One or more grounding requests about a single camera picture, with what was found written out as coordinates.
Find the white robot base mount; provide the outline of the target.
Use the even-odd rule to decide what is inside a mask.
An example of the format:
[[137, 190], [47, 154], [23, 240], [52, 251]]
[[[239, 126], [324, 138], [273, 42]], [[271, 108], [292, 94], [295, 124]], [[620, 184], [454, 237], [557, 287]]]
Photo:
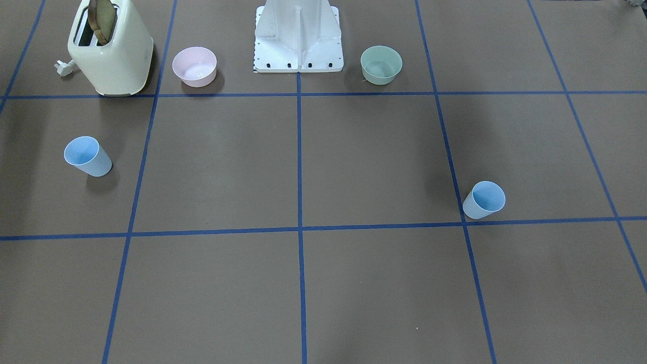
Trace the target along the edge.
[[255, 11], [255, 72], [340, 72], [340, 12], [329, 1], [267, 1]]

